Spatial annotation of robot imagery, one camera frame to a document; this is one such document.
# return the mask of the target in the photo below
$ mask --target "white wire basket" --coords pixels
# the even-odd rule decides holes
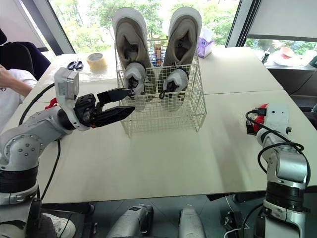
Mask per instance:
[[[161,45],[166,47],[167,40],[159,40]],[[153,41],[148,42],[149,54],[153,64],[153,55],[151,55]],[[163,59],[155,59],[162,64]],[[122,67],[117,51],[117,81],[118,87],[124,87],[125,70]],[[139,99],[131,100],[128,97],[121,100],[121,106],[139,107],[141,104],[145,107],[141,111],[134,111],[126,119],[122,120],[122,126],[125,132],[131,137],[135,132],[145,132],[153,130],[168,130],[192,127],[198,131],[204,123],[206,117],[206,105],[202,86],[201,73],[198,63],[198,57],[195,54],[191,64],[181,65],[180,68],[188,73],[188,85],[185,91],[168,93],[170,97],[178,98],[177,103],[173,100],[160,99],[159,89],[164,80],[175,70],[175,66],[151,67],[146,69],[147,77],[156,79],[156,91],[152,94],[139,96]]]

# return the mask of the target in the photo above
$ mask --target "table surface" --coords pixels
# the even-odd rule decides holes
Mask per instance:
[[[261,146],[246,134],[244,117],[263,103],[289,105],[293,128],[289,138],[304,145],[312,174],[317,171],[317,131],[285,91],[210,94],[205,100],[208,113],[199,132],[191,128],[147,132],[130,139],[116,122],[64,137],[44,203],[264,190],[266,176],[257,163]],[[45,105],[36,103],[30,113]],[[20,105],[6,129],[18,124],[26,106]],[[56,154],[53,142],[40,157],[41,190]],[[316,176],[310,185],[317,185]]]
[[[24,103],[32,99],[53,82],[53,74],[60,68],[66,67],[69,62],[80,58],[84,64],[84,71],[80,72],[80,79],[89,72],[86,58],[88,54],[68,54],[56,57],[47,71],[43,74],[34,90],[25,98]],[[117,87],[114,52],[105,53],[108,61],[108,72],[104,80],[83,82],[80,84],[79,95],[100,93]],[[254,52],[248,47],[215,48],[205,59],[199,58],[202,83],[205,94],[235,93],[282,90],[282,86],[271,73],[263,66]],[[55,97],[55,89],[50,89],[38,102],[49,102]]]

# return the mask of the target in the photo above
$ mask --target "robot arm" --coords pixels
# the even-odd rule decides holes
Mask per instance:
[[[288,108],[269,104],[259,110],[264,126],[286,138],[261,128],[255,131],[263,150],[259,154],[267,162],[267,189],[263,202],[264,216],[257,219],[255,237],[304,237],[304,192],[309,182],[309,164],[294,143],[287,138]]]
[[[24,237],[29,209],[38,188],[39,156],[48,144],[71,134],[104,126],[129,116],[134,107],[104,104],[124,99],[131,90],[113,89],[77,98],[78,73],[60,68],[55,74],[56,98],[60,107],[32,115],[22,125],[0,136],[0,237]]]

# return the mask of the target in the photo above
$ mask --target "window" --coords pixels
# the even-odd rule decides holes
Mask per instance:
[[[25,14],[28,16],[29,20],[31,21],[32,25],[34,26],[36,32],[39,34],[41,40],[44,42],[47,51],[41,52],[50,62],[53,62],[56,55],[54,54],[53,50],[51,49],[50,45],[47,43],[45,37],[42,35],[41,31],[39,30],[38,26],[36,25],[35,21],[33,20],[32,16],[30,15],[29,11],[26,9],[25,5],[23,4],[22,0],[19,0]]]
[[[224,47],[239,0],[50,0],[65,33],[77,53],[105,51],[113,47],[111,18],[121,7],[139,10],[148,26],[148,39],[168,35],[172,13],[182,6],[197,9],[203,27],[213,31],[214,44]]]
[[[259,59],[270,52],[266,66],[304,67],[317,55],[317,42],[247,39],[244,46],[255,50]]]

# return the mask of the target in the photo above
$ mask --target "white sneaker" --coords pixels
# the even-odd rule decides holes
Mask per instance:
[[[163,66],[172,66],[172,68],[163,67],[159,74],[158,92],[160,94],[165,90],[163,88],[165,81],[174,72],[174,69],[192,63],[201,28],[202,18],[197,10],[191,7],[181,7],[174,12],[169,25],[169,39],[163,63]],[[168,99],[172,101],[170,103],[162,102],[162,105],[173,106],[176,99],[174,97],[164,97],[165,101]],[[174,111],[175,109],[176,107],[172,107],[168,111]]]
[[[115,12],[112,26],[115,34],[115,44],[119,59],[124,68],[132,62],[140,62],[145,68],[151,68],[148,47],[146,23],[136,9],[121,8]],[[147,71],[149,82],[144,86],[145,94],[156,92],[156,79],[153,70]]]
[[[187,73],[182,69],[176,69],[163,83],[163,92],[160,93],[162,107],[170,112],[178,110],[184,101],[184,93],[172,93],[181,92],[186,90],[188,84]]]
[[[130,63],[124,74],[124,88],[132,90],[132,94],[126,98],[127,104],[134,106],[137,112],[143,111],[145,108],[144,81],[146,72],[140,63]]]
[[[55,228],[56,236],[59,238],[73,238],[76,233],[76,227],[74,223],[69,220],[67,223],[67,218],[61,218],[53,216],[52,214],[43,213],[44,216],[49,217],[52,222],[53,226]]]

